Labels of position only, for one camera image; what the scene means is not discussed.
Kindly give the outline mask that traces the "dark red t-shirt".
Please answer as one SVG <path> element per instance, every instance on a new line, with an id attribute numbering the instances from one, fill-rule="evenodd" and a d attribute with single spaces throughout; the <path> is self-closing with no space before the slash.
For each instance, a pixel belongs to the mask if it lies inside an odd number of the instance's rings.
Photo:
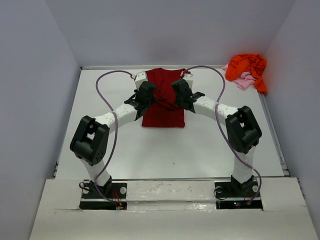
<path id="1" fill-rule="evenodd" d="M 156 102 L 150 106 L 143 116 L 142 127 L 145 128 L 184 128 L 185 114 L 182 107 L 175 105 L 176 94 L 172 83 L 181 78 L 184 68 L 168 70 L 155 68 L 146 71 L 149 82 L 155 84 Z"/>

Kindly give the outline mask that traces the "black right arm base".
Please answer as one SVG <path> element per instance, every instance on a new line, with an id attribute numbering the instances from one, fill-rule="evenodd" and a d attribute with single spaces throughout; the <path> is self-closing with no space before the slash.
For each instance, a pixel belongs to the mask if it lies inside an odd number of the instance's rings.
<path id="1" fill-rule="evenodd" d="M 217 210 L 241 210 L 257 209 L 262 210 L 263 204 L 258 191 L 258 182 L 255 180 L 247 190 L 240 193 L 231 188 L 230 181 L 218 181 L 214 183 L 213 195 L 216 198 Z"/>

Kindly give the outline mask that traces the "pink t-shirt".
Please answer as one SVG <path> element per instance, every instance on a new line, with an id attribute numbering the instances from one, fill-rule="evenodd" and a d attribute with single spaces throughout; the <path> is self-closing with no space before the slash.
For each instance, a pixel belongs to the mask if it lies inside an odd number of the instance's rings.
<path id="1" fill-rule="evenodd" d="M 257 80 L 257 78 L 252 76 L 250 71 L 245 71 L 249 67 L 249 65 L 245 66 L 244 64 L 240 65 L 239 69 L 244 71 L 239 76 L 237 76 L 234 80 L 227 79 L 228 67 L 229 64 L 227 63 L 221 68 L 225 72 L 225 79 L 229 82 L 234 82 L 237 85 L 237 87 L 243 91 L 248 89 Z"/>

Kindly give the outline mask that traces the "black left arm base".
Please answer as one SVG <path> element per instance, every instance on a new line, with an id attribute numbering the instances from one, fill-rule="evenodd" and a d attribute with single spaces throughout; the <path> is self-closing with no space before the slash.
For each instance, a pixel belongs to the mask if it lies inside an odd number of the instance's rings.
<path id="1" fill-rule="evenodd" d="M 78 186 L 81 189 L 79 202 L 81 210 L 117 211 L 127 209 L 128 183 L 126 181 L 114 181 L 106 194 L 100 194 L 90 181 L 82 181 Z"/>

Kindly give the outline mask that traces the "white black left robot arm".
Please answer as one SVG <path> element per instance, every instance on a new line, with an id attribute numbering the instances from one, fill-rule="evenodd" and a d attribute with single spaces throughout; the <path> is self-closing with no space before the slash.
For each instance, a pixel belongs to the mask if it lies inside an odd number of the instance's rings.
<path id="1" fill-rule="evenodd" d="M 107 172 L 103 158 L 107 152 L 109 135 L 125 124 L 129 124 L 145 115 L 156 102 L 156 85 L 143 81 L 135 94 L 115 110 L 96 118 L 84 116 L 74 133 L 70 150 L 84 164 L 90 184 L 95 192 L 107 196 L 112 188 L 112 177 Z"/>

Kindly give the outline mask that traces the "orange t-shirt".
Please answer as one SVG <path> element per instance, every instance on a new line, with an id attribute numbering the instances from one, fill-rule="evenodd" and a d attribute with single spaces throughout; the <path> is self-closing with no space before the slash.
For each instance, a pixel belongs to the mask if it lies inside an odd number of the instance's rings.
<path id="1" fill-rule="evenodd" d="M 258 93 L 266 95 L 268 93 L 266 84 L 263 80 L 263 73 L 267 66 L 267 60 L 260 54 L 242 53 L 235 55 L 229 62 L 227 69 L 227 79 L 234 80 L 244 71 L 250 71 L 252 76 L 257 78 L 253 85 Z M 249 67 L 245 70 L 240 70 L 240 65 L 244 64 Z"/>

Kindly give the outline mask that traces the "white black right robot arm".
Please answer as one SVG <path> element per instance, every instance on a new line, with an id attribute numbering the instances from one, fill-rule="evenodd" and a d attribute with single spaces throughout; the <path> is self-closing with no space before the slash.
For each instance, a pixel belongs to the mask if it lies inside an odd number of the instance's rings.
<path id="1" fill-rule="evenodd" d="M 194 114 L 215 120 L 217 126 L 234 155 L 230 181 L 215 187 L 216 198 L 249 198 L 253 192 L 253 167 L 255 147 L 262 137 L 262 130 L 248 106 L 231 107 L 218 103 L 201 92 L 192 92 L 185 79 L 171 84 L 175 93 L 175 105 Z"/>

